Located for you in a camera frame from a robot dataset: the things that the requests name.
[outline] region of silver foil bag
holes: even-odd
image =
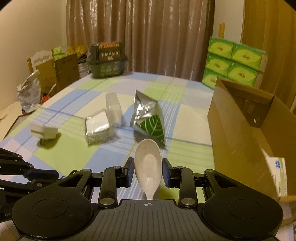
[[[131,127],[165,145],[163,111],[157,100],[136,90]]]

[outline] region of green tissue box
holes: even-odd
[[[202,78],[202,83],[212,89],[215,88],[217,78],[221,77],[223,79],[228,79],[227,77],[217,74],[209,69],[205,69],[204,76]]]
[[[231,59],[257,71],[264,72],[268,60],[267,53],[244,44],[235,43]]]
[[[227,77],[241,84],[259,88],[262,82],[263,74],[232,61]]]
[[[233,42],[225,39],[211,37],[209,42],[209,52],[223,58],[231,59],[233,44]]]
[[[206,68],[220,75],[227,76],[230,60],[208,53]]]

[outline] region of spoon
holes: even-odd
[[[163,172],[161,153],[153,140],[145,139],[138,144],[135,151],[134,168],[147,200],[153,200]]]

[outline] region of brown curtain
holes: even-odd
[[[245,0],[242,43],[269,57],[261,89],[293,111],[296,95],[296,12],[284,0]]]
[[[125,43],[127,69],[201,81],[214,0],[67,0],[67,44]]]

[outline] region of plaid tablecloth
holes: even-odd
[[[102,172],[107,167],[122,166],[128,157],[134,156],[137,143],[143,139],[129,126],[136,90],[158,100],[162,107],[167,145],[166,150],[161,150],[162,157],[168,158],[173,166],[186,166],[198,173],[213,169],[207,121],[213,90],[200,82],[137,72],[107,79],[93,79],[88,75],[76,81],[30,115],[0,142],[0,147],[21,154],[35,168],[55,169],[60,176],[67,176],[73,169]],[[112,142],[88,146],[84,119],[106,106],[108,92],[117,93],[125,125],[118,129],[118,138]],[[60,135],[40,147],[39,139],[30,135],[30,123],[58,127]],[[20,183],[28,181],[21,176],[0,178]],[[202,202],[202,191],[197,191]],[[96,188],[92,202],[97,202],[98,192]],[[117,194],[118,200],[145,198],[135,175],[132,186],[118,189]],[[177,197],[178,189],[167,189],[161,184],[158,198]]]

